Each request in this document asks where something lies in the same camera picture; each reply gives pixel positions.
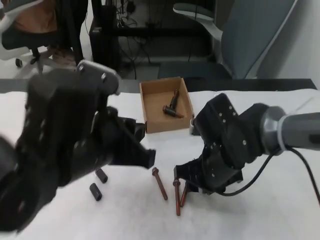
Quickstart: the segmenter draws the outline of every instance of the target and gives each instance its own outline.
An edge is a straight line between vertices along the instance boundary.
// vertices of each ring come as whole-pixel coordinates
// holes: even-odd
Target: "small cardboard box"
[[[176,89],[180,93],[176,111],[184,118],[169,116],[163,112],[164,105],[170,105]],[[183,78],[164,78],[142,82],[140,83],[140,94],[148,134],[189,128],[194,111]]]

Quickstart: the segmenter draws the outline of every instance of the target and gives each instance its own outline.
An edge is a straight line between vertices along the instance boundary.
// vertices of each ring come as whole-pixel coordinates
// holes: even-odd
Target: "gray office chair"
[[[221,62],[166,62],[158,78],[252,79],[298,0],[236,0],[223,32],[200,6],[177,3],[176,13],[193,18],[220,42]]]

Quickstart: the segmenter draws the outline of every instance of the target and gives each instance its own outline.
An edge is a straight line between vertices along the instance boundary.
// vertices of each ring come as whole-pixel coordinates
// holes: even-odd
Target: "office chair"
[[[158,78],[253,79],[298,0],[236,0],[223,31],[213,13],[193,4],[173,10],[201,23],[220,45],[220,62],[166,62]]]
[[[55,63],[49,57],[52,56],[52,50],[39,52],[38,48],[42,46],[55,45],[60,42],[61,33],[59,30],[46,33],[29,33],[21,31],[14,26],[16,17],[24,10],[35,6],[43,0],[14,0],[10,1],[4,8],[0,9],[0,59],[14,59],[21,71],[14,77],[17,79],[26,77],[34,68],[37,68],[39,74],[43,73],[44,66],[52,68],[70,68]]]

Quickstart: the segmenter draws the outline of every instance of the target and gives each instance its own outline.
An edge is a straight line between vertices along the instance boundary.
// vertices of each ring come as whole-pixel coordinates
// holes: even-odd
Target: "white tablecloth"
[[[226,91],[240,114],[260,102],[281,106],[287,112],[313,100],[298,113],[320,112],[316,90],[291,92]],[[216,92],[190,93],[197,114]],[[19,137],[24,119],[25,93],[0,94],[0,133],[12,143]],[[112,96],[109,104],[122,117],[143,121],[139,94]],[[139,167],[105,166],[109,177],[102,184],[89,174],[59,189],[55,199],[44,207],[18,240],[318,240],[320,209],[307,171],[298,157],[284,153],[275,157],[256,183],[234,197],[190,193],[181,216],[176,216],[172,185],[173,168],[197,158],[203,148],[200,137],[188,129],[147,134],[142,144],[157,150],[155,166],[168,194],[164,201],[151,170]],[[320,184],[320,154],[301,151]],[[247,164],[244,181],[227,188],[233,192],[256,174],[266,156]],[[89,185],[96,182],[103,198],[96,202]]]

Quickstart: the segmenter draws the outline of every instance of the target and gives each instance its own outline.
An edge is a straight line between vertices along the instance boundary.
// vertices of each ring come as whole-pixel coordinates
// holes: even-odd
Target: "wall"
[[[259,78],[311,78],[320,89],[320,0],[298,0]]]

